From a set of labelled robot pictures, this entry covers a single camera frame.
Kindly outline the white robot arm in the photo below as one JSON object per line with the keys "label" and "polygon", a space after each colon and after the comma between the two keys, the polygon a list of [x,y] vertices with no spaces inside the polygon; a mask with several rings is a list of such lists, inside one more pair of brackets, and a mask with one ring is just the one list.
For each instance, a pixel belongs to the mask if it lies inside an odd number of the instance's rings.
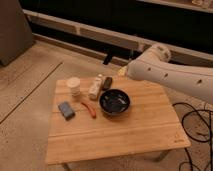
{"label": "white robot arm", "polygon": [[213,68],[171,64],[171,51],[153,44],[118,74],[132,80],[147,80],[175,89],[213,105]]}

